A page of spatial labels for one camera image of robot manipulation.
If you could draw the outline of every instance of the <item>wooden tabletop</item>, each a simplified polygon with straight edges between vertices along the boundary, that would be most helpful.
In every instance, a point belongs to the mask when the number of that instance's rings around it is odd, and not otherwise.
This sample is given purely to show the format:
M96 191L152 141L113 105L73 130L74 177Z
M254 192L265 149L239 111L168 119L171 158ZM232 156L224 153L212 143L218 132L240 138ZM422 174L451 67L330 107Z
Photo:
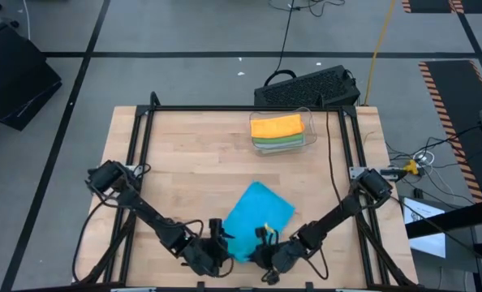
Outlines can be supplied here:
M102 161L125 163L135 107L116 107L110 125ZM369 166L389 165L377 109L357 109L359 128ZM144 176L141 196L164 217L176 221L201 219L207 224L211 217L225 219L248 185L263 182L282 198L295 206L295 214L284 230L287 238L302 224L318 220L338 204L329 179L326 112L314 112L317 141L304 152L261 157L255 154L249 135L247 111L157 111L148 149L147 163L152 170ZM349 179L343 152L337 113L329 114L334 177L341 195L347 193ZM136 164L145 121L140 126L136 145ZM357 155L351 120L346 118L355 165ZM97 205L93 198L91 209ZM89 222L81 244L77 273L88 274L110 242L115 209L101 208ZM398 267L412 281L417 282L411 249L402 220L402 212L395 200L387 201L377 210L384 248ZM205 228L204 236L209 236ZM291 271L281 275L276 287L304 288L311 281L316 288L365 288L364 270L354 219L343 222L330 232L323 244L329 266L329 279L321 280L304 261L299 260ZM380 283L376 254L369 245L373 276ZM114 279L122 250L115 262ZM137 221L127 278L129 286L196 287L204 281L210 287L268 287L260 281L265 273L253 263L235 263L234 271L225 278L199 277L189 267L180 264L159 243L157 236L142 221ZM312 258L324 272L320 253ZM222 268L229 268L227 261Z

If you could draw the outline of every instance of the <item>gray floor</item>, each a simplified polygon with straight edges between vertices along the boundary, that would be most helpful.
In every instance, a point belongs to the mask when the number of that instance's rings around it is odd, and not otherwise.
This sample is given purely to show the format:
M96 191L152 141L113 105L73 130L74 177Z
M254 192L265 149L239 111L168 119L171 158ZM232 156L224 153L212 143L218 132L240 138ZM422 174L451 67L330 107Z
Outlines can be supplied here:
M26 36L21 1L2 1L4 16L18 19ZM285 6L287 1L274 0ZM45 52L84 52L102 0L29 0L32 42ZM290 51L372 52L389 0L346 0L314 18L294 13L286 49ZM263 0L111 0L96 51L193 52L279 51L286 12ZM467 15L482 47L482 15ZM457 15L415 15L398 2L384 39L387 52L473 52ZM0 125L0 286L28 208L67 106L81 58L49 58L63 86L22 131ZM445 138L417 66L417 59L379 59L370 104L377 106L385 138L411 152L429 136ZM155 90L164 105L250 105L253 89L275 70L276 58L93 58L73 105L54 172L14 289L66 285L71 257L88 213L86 169L101 160L112 110L144 104ZM342 64L364 91L371 60L366 58L285 58L282 68L298 75ZM434 149L435 165L455 163L448 145ZM459 168L440 170L455 193L469 198ZM416 184L452 204L464 200L441 194L424 179ZM411 188L398 184L401 195ZM439 267L415 259L421 283L436 287ZM441 288L463 290L463 272L444 270ZM467 290L473 290L468 275Z

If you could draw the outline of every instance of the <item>yellow cable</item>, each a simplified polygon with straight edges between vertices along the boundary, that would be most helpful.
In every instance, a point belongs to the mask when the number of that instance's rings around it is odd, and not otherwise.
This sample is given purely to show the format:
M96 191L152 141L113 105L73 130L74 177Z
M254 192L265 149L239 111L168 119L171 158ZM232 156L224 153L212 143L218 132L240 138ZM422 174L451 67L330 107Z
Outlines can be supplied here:
M387 32L387 25L389 25L389 20L390 20L391 15L393 14L395 3L396 3L396 0L390 1L389 12L387 12L387 16L385 17L384 26L383 26L383 28L381 28L380 38L378 39L377 47L374 49L374 53L372 54L371 69L369 70L368 88L365 91L364 105L368 105L369 92L371 91L371 83L372 83L372 72L374 71L374 63L377 60L378 50L380 49L381 42L384 39L385 32Z

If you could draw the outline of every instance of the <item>clear plastic container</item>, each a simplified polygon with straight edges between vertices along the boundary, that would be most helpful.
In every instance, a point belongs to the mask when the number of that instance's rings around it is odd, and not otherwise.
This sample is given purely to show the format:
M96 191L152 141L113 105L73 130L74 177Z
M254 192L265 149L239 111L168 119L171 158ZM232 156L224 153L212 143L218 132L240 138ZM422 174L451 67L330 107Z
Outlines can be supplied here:
M297 152L298 150L302 150L305 146L312 144L316 141L316 133L313 126L312 112L305 107L301 107L289 112L253 112L250 114L250 121L258 119L280 118L292 114L300 114L300 119L304 125L304 130L302 133L302 143L283 143L277 145L259 144L254 141L254 138L252 138L252 144L254 145L254 149L257 151L258 154L271 155L284 152L289 153L292 150L294 150L293 152Z

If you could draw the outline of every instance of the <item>blue cloth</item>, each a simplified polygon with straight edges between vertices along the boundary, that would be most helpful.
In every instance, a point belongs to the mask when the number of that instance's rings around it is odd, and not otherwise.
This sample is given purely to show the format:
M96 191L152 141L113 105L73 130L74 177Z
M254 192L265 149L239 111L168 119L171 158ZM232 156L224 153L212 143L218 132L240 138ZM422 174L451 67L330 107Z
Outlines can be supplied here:
M256 228L264 227L266 223L280 235L294 210L295 207L264 184L253 182L223 224L225 232L235 237L227 239L228 252L239 262L248 261L261 243L256 237Z

